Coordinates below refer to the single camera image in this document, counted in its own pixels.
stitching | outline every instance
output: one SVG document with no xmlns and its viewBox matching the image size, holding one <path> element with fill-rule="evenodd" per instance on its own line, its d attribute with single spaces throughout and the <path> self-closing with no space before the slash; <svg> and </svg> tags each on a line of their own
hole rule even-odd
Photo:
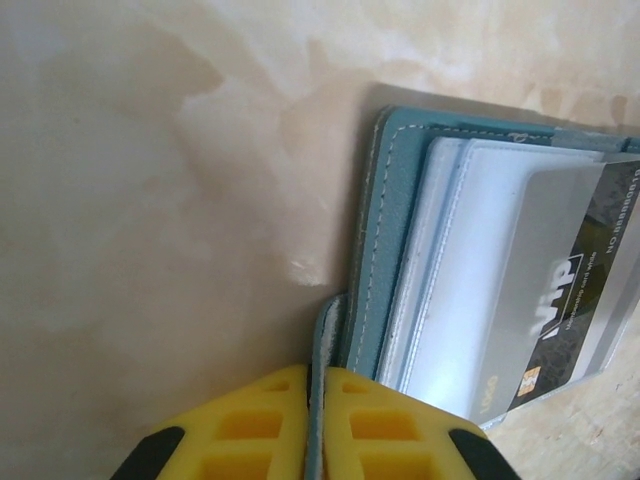
<svg viewBox="0 0 640 480">
<path fill-rule="evenodd" d="M 453 127 L 440 128 L 440 127 L 431 127 L 431 126 L 415 124 L 415 123 L 398 127 L 398 129 L 395 131 L 395 133 L 391 137 L 389 150 L 387 151 L 387 162 L 384 167 L 384 177 L 382 180 L 382 192 L 380 193 L 380 206 L 378 208 L 378 219 L 376 220 L 376 233 L 373 238 L 373 251 L 371 253 L 371 261 L 370 261 L 371 267 L 369 270 L 369 281 L 367 284 L 367 298 L 365 300 L 365 305 L 364 305 L 364 316 L 362 318 L 362 331 L 360 332 L 360 339 L 358 341 L 358 350 L 356 351 L 356 360 L 354 364 L 354 370 L 358 367 L 358 363 L 360 362 L 362 347 L 364 344 L 364 335 L 367 330 L 369 305 L 371 303 L 371 289 L 373 287 L 373 274 L 375 272 L 376 257 L 378 252 L 378 237 L 380 236 L 380 226 L 382 225 L 382 216 L 384 212 L 384 197 L 387 192 L 387 180 L 389 179 L 389 167 L 391 166 L 391 162 L 393 160 L 393 148 L 400 132 L 405 130 L 411 130 L 411 129 L 419 129 L 419 130 L 427 130 L 427 131 L 430 130 L 430 131 L 439 131 L 439 132 L 469 133 L 473 135 L 487 135 L 487 136 L 496 137 L 496 138 L 509 138 L 510 136 L 520 135 L 520 136 L 523 136 L 524 139 L 535 140 L 535 139 L 541 139 L 541 138 L 550 139 L 552 137 L 552 135 L 529 135 L 527 133 L 521 133 L 521 132 L 512 132 L 511 134 L 504 134 L 504 133 L 490 132 L 488 130 L 466 130 L 466 129 L 453 128 Z"/>
</svg>

